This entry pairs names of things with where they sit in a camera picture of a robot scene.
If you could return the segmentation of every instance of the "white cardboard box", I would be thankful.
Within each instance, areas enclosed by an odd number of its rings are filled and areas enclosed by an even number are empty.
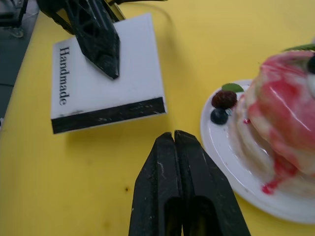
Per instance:
[[[115,23],[120,76],[110,80],[81,52],[77,39],[53,48],[54,134],[166,113],[150,14]]]

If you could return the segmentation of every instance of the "mint leaf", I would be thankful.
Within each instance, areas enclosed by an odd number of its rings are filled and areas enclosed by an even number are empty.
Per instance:
[[[233,92],[244,92],[244,89],[237,84],[226,84],[222,86],[224,91],[233,91]]]
[[[284,51],[294,51],[294,50],[300,50],[300,51],[315,51],[315,44],[311,43],[311,44],[305,44],[305,45],[301,45],[301,46],[296,46],[293,48],[288,48],[285,49]]]

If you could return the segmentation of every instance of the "red syrup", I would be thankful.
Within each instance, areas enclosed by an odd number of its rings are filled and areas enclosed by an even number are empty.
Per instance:
[[[274,155],[275,177],[261,188],[262,192],[268,195],[274,194],[274,191],[278,188],[279,184],[294,177],[298,171],[297,168],[285,160],[283,156],[280,156],[277,153],[274,153]]]

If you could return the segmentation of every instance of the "berry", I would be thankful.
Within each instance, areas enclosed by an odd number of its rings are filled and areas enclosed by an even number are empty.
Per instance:
[[[228,114],[224,109],[215,108],[210,115],[210,119],[215,124],[225,124],[228,119]]]
[[[233,107],[237,102],[236,93],[233,91],[219,91],[212,98],[212,106],[215,108],[228,109]]]

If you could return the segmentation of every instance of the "yellow table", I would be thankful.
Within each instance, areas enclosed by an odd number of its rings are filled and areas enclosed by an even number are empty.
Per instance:
[[[0,140],[1,236],[127,236],[134,181],[155,138],[182,129],[200,139],[208,96],[253,78],[271,54],[309,43],[313,0],[169,0],[126,3],[153,14],[169,113],[53,135],[52,45],[70,38],[40,14]],[[313,236],[236,196],[252,236]]]

